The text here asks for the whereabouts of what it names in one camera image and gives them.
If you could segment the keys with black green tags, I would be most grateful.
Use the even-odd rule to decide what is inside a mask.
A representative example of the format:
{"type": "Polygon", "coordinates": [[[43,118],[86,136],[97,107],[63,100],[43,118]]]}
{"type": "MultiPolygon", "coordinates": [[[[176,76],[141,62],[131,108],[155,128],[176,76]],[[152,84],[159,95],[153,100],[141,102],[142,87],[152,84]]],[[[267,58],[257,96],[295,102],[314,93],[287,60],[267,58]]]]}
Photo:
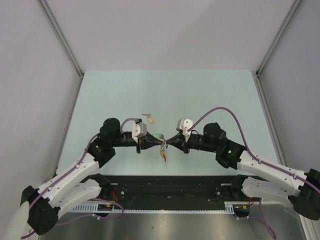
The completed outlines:
{"type": "Polygon", "coordinates": [[[165,137],[162,133],[153,133],[152,136],[159,140],[165,141],[165,137]]]}

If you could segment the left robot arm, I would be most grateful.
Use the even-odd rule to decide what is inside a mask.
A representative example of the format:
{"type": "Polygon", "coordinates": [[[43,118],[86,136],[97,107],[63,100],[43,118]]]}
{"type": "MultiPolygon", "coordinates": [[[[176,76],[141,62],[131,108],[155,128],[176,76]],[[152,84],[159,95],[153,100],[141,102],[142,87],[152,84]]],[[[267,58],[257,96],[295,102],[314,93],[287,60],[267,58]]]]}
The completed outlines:
{"type": "Polygon", "coordinates": [[[106,119],[71,166],[42,185],[36,188],[29,185],[22,191],[21,203],[29,203],[28,225],[41,236],[69,209],[96,197],[107,199],[110,182],[97,171],[115,156],[116,147],[135,147],[140,153],[162,144],[162,140],[147,131],[140,118],[134,119],[131,131],[123,131],[116,118],[106,119]]]}

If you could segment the red handled metal key holder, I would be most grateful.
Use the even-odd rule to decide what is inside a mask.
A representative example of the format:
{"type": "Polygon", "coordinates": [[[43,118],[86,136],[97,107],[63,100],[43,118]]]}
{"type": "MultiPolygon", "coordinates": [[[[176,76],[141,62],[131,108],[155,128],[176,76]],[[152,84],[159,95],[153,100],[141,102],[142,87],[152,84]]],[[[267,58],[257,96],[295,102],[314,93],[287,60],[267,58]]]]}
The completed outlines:
{"type": "Polygon", "coordinates": [[[164,162],[166,163],[167,162],[167,155],[165,153],[165,148],[161,148],[159,153],[160,153],[160,156],[163,158],[164,162]]]}

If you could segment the yellow capped key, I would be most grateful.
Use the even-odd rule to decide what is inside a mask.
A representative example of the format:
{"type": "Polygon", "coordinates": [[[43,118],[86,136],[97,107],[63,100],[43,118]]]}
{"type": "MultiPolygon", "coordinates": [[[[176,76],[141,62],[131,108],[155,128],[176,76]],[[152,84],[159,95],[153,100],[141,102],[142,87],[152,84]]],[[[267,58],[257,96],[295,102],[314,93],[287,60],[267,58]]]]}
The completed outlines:
{"type": "Polygon", "coordinates": [[[160,156],[161,156],[165,161],[167,160],[167,156],[166,156],[164,150],[160,149],[160,150],[159,150],[159,154],[160,154],[160,156]]]}

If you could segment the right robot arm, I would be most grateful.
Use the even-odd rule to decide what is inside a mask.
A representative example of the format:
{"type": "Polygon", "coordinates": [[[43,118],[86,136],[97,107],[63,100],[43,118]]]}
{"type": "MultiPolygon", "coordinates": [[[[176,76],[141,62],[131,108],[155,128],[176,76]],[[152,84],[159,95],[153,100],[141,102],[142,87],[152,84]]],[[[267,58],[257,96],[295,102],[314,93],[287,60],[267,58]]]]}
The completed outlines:
{"type": "Polygon", "coordinates": [[[202,134],[187,133],[182,129],[167,140],[167,144],[185,154],[191,149],[213,152],[216,161],[224,168],[251,173],[263,179],[255,183],[243,177],[242,183],[230,188],[231,196],[242,201],[245,197],[264,198],[292,207],[310,220],[320,219],[320,172],[290,168],[253,154],[248,147],[227,138],[218,123],[208,123],[202,134]]]}

